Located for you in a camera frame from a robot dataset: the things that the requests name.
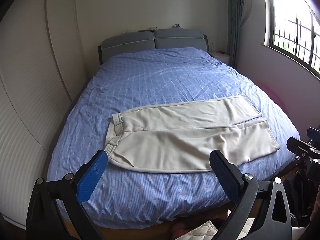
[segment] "nightstand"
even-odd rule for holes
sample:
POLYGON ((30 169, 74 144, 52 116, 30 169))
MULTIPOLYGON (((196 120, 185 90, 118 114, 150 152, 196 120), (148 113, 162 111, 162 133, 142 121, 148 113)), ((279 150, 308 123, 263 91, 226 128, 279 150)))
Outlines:
POLYGON ((214 57, 215 59, 221 61, 222 63, 229 65, 229 62, 230 62, 230 56, 229 55, 218 53, 218 52, 215 52, 215 51, 214 52, 210 52, 210 55, 212 57, 214 57))

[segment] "curtain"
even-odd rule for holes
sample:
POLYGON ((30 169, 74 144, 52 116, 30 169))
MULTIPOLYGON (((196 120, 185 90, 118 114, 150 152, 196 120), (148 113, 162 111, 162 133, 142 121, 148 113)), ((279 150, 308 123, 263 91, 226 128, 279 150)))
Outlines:
POLYGON ((229 65, 233 68, 236 68, 243 4, 244 0, 228 0, 229 31, 227 54, 230 55, 229 65))

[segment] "screw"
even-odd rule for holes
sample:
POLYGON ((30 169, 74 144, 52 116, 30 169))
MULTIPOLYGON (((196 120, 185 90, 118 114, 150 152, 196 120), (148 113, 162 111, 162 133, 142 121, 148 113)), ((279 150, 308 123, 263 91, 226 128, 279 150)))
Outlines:
POLYGON ((73 178, 73 174, 72 173, 68 173, 64 176, 65 179, 70 180, 73 178))
POLYGON ((278 177, 275 178, 275 183, 277 184, 281 184, 282 183, 282 180, 278 177))
POLYGON ((41 184, 43 182, 43 179, 42 178, 39 178, 36 180, 37 184, 41 184))
POLYGON ((244 178, 247 179, 247 180, 252 180, 253 179, 253 176, 250 174, 250 173, 246 173, 244 175, 244 178))

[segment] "bag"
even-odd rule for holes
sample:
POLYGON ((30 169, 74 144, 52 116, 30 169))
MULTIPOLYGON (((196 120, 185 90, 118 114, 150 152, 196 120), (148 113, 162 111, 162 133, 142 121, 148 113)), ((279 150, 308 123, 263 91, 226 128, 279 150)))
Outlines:
POLYGON ((292 226, 306 227, 310 223, 310 216, 318 194, 319 184, 306 179, 307 168, 301 168, 290 179, 283 182, 287 195, 292 226))

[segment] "blue bedsheet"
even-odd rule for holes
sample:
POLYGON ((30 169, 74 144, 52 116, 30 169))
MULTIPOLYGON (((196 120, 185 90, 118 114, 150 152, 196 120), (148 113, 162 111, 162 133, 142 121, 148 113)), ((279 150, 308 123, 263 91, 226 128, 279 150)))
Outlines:
MULTIPOLYGON (((114 113, 233 95, 251 100, 268 120, 281 147, 239 168, 257 179, 269 178, 294 158, 286 142, 299 134, 289 118, 248 78, 202 50, 182 48, 121 54, 103 64, 67 119, 53 152, 48 180, 75 173, 98 149, 104 149, 108 121, 114 113)), ((84 207, 98 226, 145 228, 225 200, 212 172, 152 174, 109 163, 84 207)))

